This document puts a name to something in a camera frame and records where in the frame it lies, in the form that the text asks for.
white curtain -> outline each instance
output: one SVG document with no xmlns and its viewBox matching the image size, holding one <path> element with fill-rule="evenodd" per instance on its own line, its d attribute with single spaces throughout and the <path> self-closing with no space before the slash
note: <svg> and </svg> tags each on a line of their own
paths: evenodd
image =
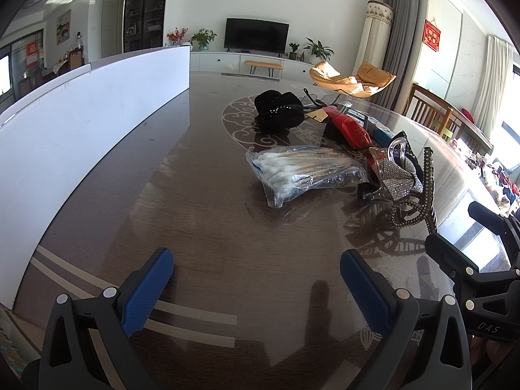
<svg viewBox="0 0 520 390">
<path fill-rule="evenodd" d="M 365 27 L 361 35 L 353 75 L 357 74 L 363 61 L 369 62 L 378 69 L 383 67 L 393 20 L 394 10 L 388 4 L 379 1 L 368 2 Z"/>
<path fill-rule="evenodd" d="M 488 35 L 486 66 L 472 110 L 475 125 L 487 138 L 491 137 L 495 128 L 505 84 L 512 71 L 513 46 L 496 36 Z"/>
</svg>

red package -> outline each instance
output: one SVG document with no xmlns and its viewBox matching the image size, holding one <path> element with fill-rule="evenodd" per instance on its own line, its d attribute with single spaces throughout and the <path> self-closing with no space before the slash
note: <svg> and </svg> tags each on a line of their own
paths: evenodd
<svg viewBox="0 0 520 390">
<path fill-rule="evenodd" d="M 334 123 L 352 148 L 362 150 L 372 146 L 372 139 L 370 139 L 368 132 L 352 117 L 341 114 L 335 107 L 324 107 L 323 111 L 329 115 L 332 123 Z"/>
</svg>

window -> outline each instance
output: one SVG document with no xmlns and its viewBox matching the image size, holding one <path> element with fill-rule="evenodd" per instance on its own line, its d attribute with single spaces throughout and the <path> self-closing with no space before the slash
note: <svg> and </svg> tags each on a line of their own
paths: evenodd
<svg viewBox="0 0 520 390">
<path fill-rule="evenodd" d="M 520 69 L 514 66 L 513 78 L 506 86 L 499 121 L 495 128 L 493 156 L 510 172 L 520 165 Z"/>
<path fill-rule="evenodd" d="M 11 75 L 9 70 L 9 51 L 0 51 L 0 99 L 11 94 Z"/>
</svg>

glass cabinet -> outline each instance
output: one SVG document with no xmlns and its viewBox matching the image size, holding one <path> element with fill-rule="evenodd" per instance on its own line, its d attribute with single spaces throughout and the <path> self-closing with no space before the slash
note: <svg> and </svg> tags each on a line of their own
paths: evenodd
<svg viewBox="0 0 520 390">
<path fill-rule="evenodd" d="M 166 0 L 125 0 L 124 52 L 163 44 Z"/>
</svg>

clutter on table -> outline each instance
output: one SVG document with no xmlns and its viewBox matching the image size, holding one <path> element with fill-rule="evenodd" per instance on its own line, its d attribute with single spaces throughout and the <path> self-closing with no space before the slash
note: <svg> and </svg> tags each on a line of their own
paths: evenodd
<svg viewBox="0 0 520 390">
<path fill-rule="evenodd" d="M 480 154 L 474 154 L 462 139 L 452 139 L 448 145 L 461 157 L 471 170 L 475 170 L 478 167 L 482 156 Z"/>
<path fill-rule="evenodd" d="M 281 208 L 309 189 L 354 187 L 367 181 L 359 162 L 332 148 L 276 147 L 262 152 L 249 148 L 246 159 L 271 208 Z"/>
<path fill-rule="evenodd" d="M 508 217 L 518 210 L 520 193 L 515 183 L 506 177 L 503 167 L 499 162 L 487 164 L 480 163 L 480 180 L 493 197 L 501 214 Z"/>
<path fill-rule="evenodd" d="M 436 232 L 432 149 L 424 149 L 424 170 L 404 132 L 398 134 L 388 148 L 370 148 L 369 153 L 373 160 L 369 163 L 374 167 L 377 180 L 358 185 L 359 204 L 390 202 L 388 220 L 392 228 L 413 226 L 424 220 L 428 232 Z"/>
</svg>

